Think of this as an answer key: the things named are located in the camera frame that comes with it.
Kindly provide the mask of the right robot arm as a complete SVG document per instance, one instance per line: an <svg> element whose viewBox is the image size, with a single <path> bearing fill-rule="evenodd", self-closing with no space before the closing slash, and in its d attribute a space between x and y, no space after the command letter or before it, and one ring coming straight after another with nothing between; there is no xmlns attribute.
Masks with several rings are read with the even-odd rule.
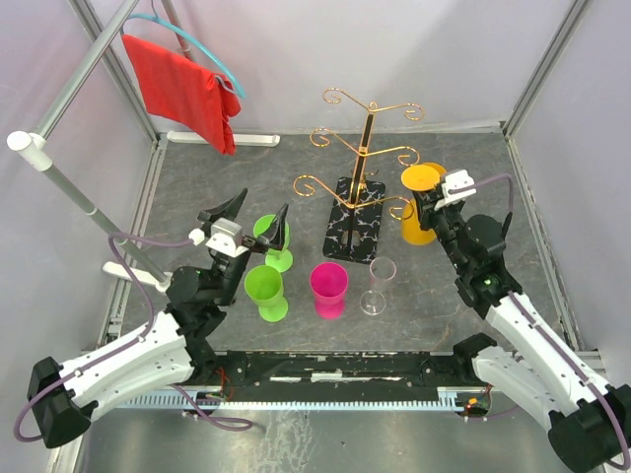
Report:
<svg viewBox="0 0 631 473"><path fill-rule="evenodd" d="M477 214L465 219L461 199L438 188L413 191L419 226L435 232L456 270L465 304L519 352L517 362L489 341L451 361L453 377L479 379L504 392L544 429L558 458L573 472L602 464L630 468L630 387L613 386L591 369L547 324L507 270L512 222Z"/></svg>

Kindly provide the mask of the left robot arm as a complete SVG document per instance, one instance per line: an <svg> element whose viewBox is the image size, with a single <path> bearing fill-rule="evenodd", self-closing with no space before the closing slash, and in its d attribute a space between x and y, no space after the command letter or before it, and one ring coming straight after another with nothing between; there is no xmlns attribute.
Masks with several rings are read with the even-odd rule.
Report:
<svg viewBox="0 0 631 473"><path fill-rule="evenodd" d="M34 439L53 449L80 437L105 413L138 395L215 378L217 356L208 336L234 303L250 257L281 249L288 234L289 206L283 204L260 235L245 235L236 218L246 195L242 190L199 213L200 228L181 245L205 245L212 265L177 268L168 281L169 302L163 310L151 308L147 322L96 351L63 363L46 357L34 364L28 403L13 428L18 441L29 440L21 432L28 414L39 430Z"/></svg>

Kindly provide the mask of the green wine glass front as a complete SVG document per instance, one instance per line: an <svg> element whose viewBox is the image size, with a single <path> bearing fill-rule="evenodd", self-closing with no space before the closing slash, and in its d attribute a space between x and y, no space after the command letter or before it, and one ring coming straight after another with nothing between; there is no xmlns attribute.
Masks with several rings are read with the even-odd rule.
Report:
<svg viewBox="0 0 631 473"><path fill-rule="evenodd" d="M282 275L275 268L259 265L250 269L245 275L245 292L263 320L278 322L287 315Z"/></svg>

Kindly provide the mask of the gold wine glass rack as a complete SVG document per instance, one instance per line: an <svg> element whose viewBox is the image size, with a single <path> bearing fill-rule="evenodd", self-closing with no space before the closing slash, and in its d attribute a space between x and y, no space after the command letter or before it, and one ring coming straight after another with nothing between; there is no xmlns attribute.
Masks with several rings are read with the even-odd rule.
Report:
<svg viewBox="0 0 631 473"><path fill-rule="evenodd" d="M407 203L408 200L402 196L388 197L384 183L370 180L368 161L390 153L396 153L397 161L406 168L418 165L421 161L419 152L409 146L372 151L370 143L375 118L381 112L400 109L406 119L420 121L425 117L425 110L412 102L388 106L380 106L374 101L363 103L339 88L326 89L322 98L329 104L339 104L346 98L366 112L361 139L356 146L326 127L319 127L310 134L311 143L318 148L327 147L331 138L338 140L355 155L354 167L350 176L342 176L337 180L335 189L312 174L296 177L293 189L299 196L312 197L320 187L334 199L322 246L325 257L370 264L377 257L384 204L394 200Z"/></svg>

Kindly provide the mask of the pink wine glass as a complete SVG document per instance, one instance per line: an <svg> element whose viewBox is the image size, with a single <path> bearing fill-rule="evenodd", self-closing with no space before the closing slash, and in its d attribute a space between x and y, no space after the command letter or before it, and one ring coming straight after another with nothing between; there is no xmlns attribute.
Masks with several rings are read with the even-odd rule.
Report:
<svg viewBox="0 0 631 473"><path fill-rule="evenodd" d="M340 264L323 262L317 265L310 275L316 313L327 320L340 317L345 308L348 286L348 273Z"/></svg>

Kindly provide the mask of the clear champagne glass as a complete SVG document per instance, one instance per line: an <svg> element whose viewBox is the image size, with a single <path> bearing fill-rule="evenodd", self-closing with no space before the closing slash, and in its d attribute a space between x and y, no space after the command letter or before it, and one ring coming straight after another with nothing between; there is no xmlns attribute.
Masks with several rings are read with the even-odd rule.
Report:
<svg viewBox="0 0 631 473"><path fill-rule="evenodd" d="M385 292L394 279L397 268L387 257L376 257L369 266L370 288L360 298L360 309L369 316L381 314L386 309Z"/></svg>

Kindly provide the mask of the red cloth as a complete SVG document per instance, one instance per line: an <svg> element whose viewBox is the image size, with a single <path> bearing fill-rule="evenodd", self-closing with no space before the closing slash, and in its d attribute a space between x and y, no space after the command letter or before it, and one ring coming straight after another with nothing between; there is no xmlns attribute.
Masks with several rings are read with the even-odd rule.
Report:
<svg viewBox="0 0 631 473"><path fill-rule="evenodd" d="M241 112L231 82L185 57L130 34L123 46L147 111L180 123L221 154L236 150L230 119Z"/></svg>

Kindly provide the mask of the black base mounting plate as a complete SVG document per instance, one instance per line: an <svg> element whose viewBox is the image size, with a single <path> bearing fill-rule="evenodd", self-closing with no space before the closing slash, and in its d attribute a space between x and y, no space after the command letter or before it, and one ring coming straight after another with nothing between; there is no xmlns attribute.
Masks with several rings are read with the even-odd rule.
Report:
<svg viewBox="0 0 631 473"><path fill-rule="evenodd" d="M280 383L413 384L423 386L483 386L472 358L497 342L479 333L454 345L447 354L419 352L273 352L228 351L219 354L184 385L226 387L231 398L238 387Z"/></svg>

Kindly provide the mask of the white clothes stand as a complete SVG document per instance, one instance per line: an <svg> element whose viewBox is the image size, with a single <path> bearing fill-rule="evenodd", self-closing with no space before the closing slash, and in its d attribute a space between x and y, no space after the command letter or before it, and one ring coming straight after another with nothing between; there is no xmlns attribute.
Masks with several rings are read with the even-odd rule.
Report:
<svg viewBox="0 0 631 473"><path fill-rule="evenodd" d="M169 23L180 27L172 1L161 1ZM94 204L56 165L50 156L44 151L47 138L54 130L72 101L76 98L81 88L85 85L104 52L110 46L119 31L122 30L124 21L133 14L139 1L122 1L110 20L105 24L105 30L92 42L88 52L73 70L66 84L59 92L52 105L46 111L35 128L35 132L14 131L7 137L7 145L10 150L21 156L36 171L45 175L61 192L63 192L74 204L76 204L99 228L106 234L119 232L119 228ZM190 45L180 36L177 36L183 47L184 56L192 60L189 53ZM260 134L236 134L237 145L251 147L276 147L280 143L280 136ZM139 269L130 270L139 278L140 288L144 286L155 287L164 293L169 286L171 273L162 271L151 259L146 256L133 242L126 244L127 253L148 271Z"/></svg>

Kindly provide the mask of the teal clothes hanger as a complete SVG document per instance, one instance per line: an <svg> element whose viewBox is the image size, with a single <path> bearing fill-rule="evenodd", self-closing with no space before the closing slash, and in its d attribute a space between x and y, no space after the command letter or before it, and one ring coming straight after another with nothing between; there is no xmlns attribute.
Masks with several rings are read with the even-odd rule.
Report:
<svg viewBox="0 0 631 473"><path fill-rule="evenodd" d="M204 44L202 44L199 40L193 37L191 34L185 32L182 28L177 27L156 15L149 15L144 13L135 13L130 14L127 19L123 22L126 24L129 20L144 20L159 25L172 33L176 34L183 38L189 45L193 45L198 50L200 50L208 59L210 59L221 71L221 74L226 77L227 81L231 83L230 86L224 81L224 79L220 80L222 86L231 94L239 97L240 99L246 98L245 89L239 82L239 80L232 74L232 72L228 69L228 67L218 58L216 57Z"/></svg>

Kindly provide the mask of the aluminium frame post left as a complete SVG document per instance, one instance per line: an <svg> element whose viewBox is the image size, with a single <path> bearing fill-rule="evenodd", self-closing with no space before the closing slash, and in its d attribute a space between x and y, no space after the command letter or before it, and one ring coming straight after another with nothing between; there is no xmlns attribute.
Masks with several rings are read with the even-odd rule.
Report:
<svg viewBox="0 0 631 473"><path fill-rule="evenodd" d="M99 18L95 7L88 0L70 0L70 6L81 22L88 37L95 41L105 30L105 24ZM113 50L112 43L104 52L101 62L114 80L122 96L129 102L141 129L154 143L159 141L159 132L145 110L140 94L133 85L132 78L124 68L120 57Z"/></svg>

